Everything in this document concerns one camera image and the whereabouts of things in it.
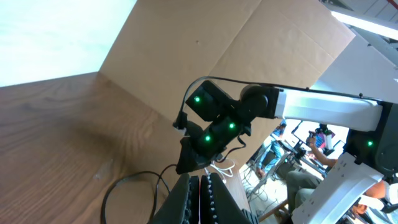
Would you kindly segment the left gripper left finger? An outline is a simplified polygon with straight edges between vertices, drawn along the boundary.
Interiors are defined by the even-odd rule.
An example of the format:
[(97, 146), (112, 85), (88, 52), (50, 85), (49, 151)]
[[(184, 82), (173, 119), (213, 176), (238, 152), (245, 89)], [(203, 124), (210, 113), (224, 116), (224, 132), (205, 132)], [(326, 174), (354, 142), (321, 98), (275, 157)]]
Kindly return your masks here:
[(199, 178), (182, 174), (150, 224), (198, 224)]

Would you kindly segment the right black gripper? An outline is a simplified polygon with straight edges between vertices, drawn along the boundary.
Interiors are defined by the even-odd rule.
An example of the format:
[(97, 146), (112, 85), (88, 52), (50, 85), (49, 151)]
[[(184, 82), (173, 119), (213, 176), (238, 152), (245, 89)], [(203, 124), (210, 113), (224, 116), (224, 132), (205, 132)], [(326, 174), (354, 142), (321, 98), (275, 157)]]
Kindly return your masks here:
[(224, 162), (232, 152), (244, 149), (246, 143), (241, 136), (251, 135), (251, 125), (225, 116), (216, 118), (204, 130), (190, 123), (187, 131), (189, 136), (180, 140), (182, 148), (176, 168), (177, 174), (206, 168), (212, 161)]

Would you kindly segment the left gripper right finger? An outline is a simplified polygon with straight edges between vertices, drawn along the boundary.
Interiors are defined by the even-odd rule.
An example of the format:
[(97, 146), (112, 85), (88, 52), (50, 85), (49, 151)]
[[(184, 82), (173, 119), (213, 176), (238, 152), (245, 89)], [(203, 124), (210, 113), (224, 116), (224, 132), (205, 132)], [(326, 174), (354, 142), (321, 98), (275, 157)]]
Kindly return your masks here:
[(251, 224), (218, 174), (200, 180), (201, 224)]

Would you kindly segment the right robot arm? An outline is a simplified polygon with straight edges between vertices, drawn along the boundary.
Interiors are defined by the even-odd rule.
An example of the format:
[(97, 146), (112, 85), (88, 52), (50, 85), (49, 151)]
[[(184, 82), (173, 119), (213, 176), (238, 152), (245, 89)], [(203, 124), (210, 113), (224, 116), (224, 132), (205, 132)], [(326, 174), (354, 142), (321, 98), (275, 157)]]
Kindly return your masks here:
[(208, 122), (202, 129), (184, 111), (174, 126), (186, 130), (178, 174), (223, 162), (227, 145), (251, 133), (256, 118), (297, 119), (348, 128), (342, 155), (309, 200), (294, 211), (294, 223), (336, 223), (374, 184), (397, 172), (397, 105), (377, 98), (271, 83), (245, 82), (238, 100), (216, 77), (196, 79), (183, 105)]

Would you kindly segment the seated person orange shirt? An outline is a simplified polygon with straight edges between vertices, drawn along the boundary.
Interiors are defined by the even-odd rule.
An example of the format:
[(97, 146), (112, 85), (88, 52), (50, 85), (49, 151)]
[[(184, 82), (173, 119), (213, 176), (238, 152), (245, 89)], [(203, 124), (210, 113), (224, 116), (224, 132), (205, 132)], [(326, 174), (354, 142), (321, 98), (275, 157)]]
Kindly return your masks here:
[[(327, 158), (315, 145), (315, 138), (308, 137), (306, 142), (312, 150), (312, 154), (316, 159), (328, 168), (332, 168), (337, 162), (337, 159)], [(287, 186), (287, 200), (288, 200), (288, 213), (293, 214), (293, 211), (298, 208), (306, 199), (311, 196), (312, 192), (320, 185), (322, 182), (318, 177), (304, 172), (299, 172), (293, 170), (288, 172), (286, 177)], [(385, 198), (387, 190), (387, 182), (381, 180), (380, 182), (374, 184), (369, 188), (364, 194), (372, 198)]]

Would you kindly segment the computer monitor upper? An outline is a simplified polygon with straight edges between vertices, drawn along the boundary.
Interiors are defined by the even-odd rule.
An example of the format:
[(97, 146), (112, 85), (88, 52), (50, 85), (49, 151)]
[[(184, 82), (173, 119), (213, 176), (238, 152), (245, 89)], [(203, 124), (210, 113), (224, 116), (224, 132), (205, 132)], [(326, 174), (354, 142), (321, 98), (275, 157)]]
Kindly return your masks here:
[(307, 139), (314, 138), (315, 145), (324, 151), (334, 149), (332, 139), (335, 133), (328, 128), (326, 124), (315, 123), (311, 121), (300, 121), (292, 130), (292, 134), (306, 145), (309, 145)]

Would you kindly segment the cardboard box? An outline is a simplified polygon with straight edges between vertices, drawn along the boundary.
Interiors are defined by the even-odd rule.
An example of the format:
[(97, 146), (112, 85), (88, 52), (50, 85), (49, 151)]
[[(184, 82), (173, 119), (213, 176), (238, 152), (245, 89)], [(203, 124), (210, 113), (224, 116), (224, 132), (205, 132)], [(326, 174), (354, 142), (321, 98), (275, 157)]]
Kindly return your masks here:
[(233, 98), (245, 81), (309, 87), (353, 39), (318, 1), (138, 1), (99, 70), (108, 125), (96, 151), (174, 163), (172, 123), (197, 78)]

